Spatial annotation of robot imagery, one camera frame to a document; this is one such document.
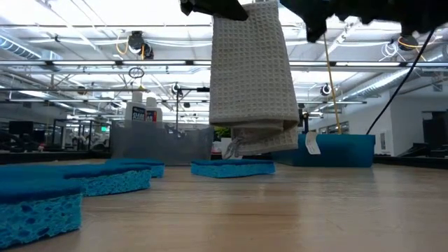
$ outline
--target blue container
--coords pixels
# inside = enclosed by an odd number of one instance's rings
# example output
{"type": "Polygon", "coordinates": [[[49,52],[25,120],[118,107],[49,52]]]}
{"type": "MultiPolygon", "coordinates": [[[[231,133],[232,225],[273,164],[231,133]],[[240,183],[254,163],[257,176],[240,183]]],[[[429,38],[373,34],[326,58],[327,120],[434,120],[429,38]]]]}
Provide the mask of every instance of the blue container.
{"type": "Polygon", "coordinates": [[[374,135],[320,134],[320,155],[310,155],[306,135],[299,135],[299,148],[272,153],[275,162],[300,167],[371,167],[375,153],[374,135]]]}

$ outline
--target wooden surface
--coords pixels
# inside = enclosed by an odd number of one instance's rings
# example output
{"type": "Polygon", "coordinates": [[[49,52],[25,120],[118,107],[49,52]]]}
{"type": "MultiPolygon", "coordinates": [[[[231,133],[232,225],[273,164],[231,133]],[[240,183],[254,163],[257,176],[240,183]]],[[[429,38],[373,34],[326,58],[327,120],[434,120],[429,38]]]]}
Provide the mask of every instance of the wooden surface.
{"type": "Polygon", "coordinates": [[[83,200],[79,231],[10,251],[448,251],[448,172],[298,168],[204,178],[167,168],[150,190],[83,200]]]}

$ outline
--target gray towel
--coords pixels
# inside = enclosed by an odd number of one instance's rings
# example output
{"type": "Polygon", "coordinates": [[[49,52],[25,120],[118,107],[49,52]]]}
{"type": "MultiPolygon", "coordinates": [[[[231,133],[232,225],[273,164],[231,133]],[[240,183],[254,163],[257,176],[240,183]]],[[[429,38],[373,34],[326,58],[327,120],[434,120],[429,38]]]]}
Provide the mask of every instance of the gray towel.
{"type": "Polygon", "coordinates": [[[243,7],[246,21],[213,17],[210,123],[232,129],[236,156],[297,148],[299,115],[277,2],[243,7]]]}

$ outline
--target ceiling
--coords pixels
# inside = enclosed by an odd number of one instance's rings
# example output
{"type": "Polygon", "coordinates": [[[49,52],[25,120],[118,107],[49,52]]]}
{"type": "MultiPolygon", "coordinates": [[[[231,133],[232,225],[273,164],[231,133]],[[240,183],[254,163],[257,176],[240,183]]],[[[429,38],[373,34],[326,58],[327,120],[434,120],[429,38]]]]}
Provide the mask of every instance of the ceiling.
{"type": "MultiPolygon", "coordinates": [[[[118,44],[124,50],[124,42],[130,32],[143,31],[144,38],[154,51],[154,60],[211,59],[212,17],[201,13],[185,16],[180,11],[179,0],[109,0],[107,4],[104,0],[50,0],[48,3],[50,7],[45,8],[45,4],[37,0],[0,0],[0,35],[7,34],[30,48],[51,50],[64,60],[139,60],[139,56],[129,50],[121,55],[116,46],[118,44]]],[[[290,60],[326,59],[322,39],[317,43],[306,42],[305,24],[300,17],[281,6],[279,19],[290,60]]],[[[398,23],[374,21],[362,25],[356,17],[345,21],[332,17],[327,20],[327,26],[326,38],[332,61],[401,62],[412,61],[417,55],[416,50],[405,52],[396,50],[396,44],[388,45],[400,36],[398,23]]],[[[439,28],[427,51],[445,43],[447,32],[444,27],[439,28]]],[[[426,38],[425,34],[414,36],[420,43],[426,38]]],[[[0,50],[0,60],[23,58],[0,50]]],[[[209,68],[171,66],[170,71],[178,71],[177,74],[166,74],[164,70],[163,66],[154,66],[150,70],[154,74],[146,74],[141,79],[141,84],[160,99],[170,99],[174,83],[187,88],[209,86],[209,68]],[[189,70],[194,70],[194,73],[187,73],[189,70]]],[[[339,92],[349,92],[379,74],[381,71],[339,70],[332,72],[332,79],[339,92]]],[[[292,71],[292,76],[297,99],[322,99],[319,91],[329,81],[328,72],[309,68],[306,71],[292,71]]],[[[51,81],[49,74],[30,73],[29,77],[43,83],[51,81]]],[[[55,74],[54,81],[60,82],[58,88],[81,85],[88,88],[123,88],[125,82],[131,81],[126,73],[121,76],[91,73],[66,77],[66,74],[55,74]]],[[[138,87],[140,80],[136,82],[134,86],[138,87]]],[[[80,98],[76,93],[68,95],[74,99],[80,98]]],[[[113,93],[116,99],[129,99],[130,95],[126,91],[113,93]]],[[[97,99],[98,96],[90,93],[87,98],[97,99]]],[[[208,98],[207,93],[191,92],[184,99],[208,98]]],[[[173,113],[166,107],[163,109],[168,114],[173,113]]],[[[208,104],[192,104],[183,110],[207,111],[208,104]]]]}

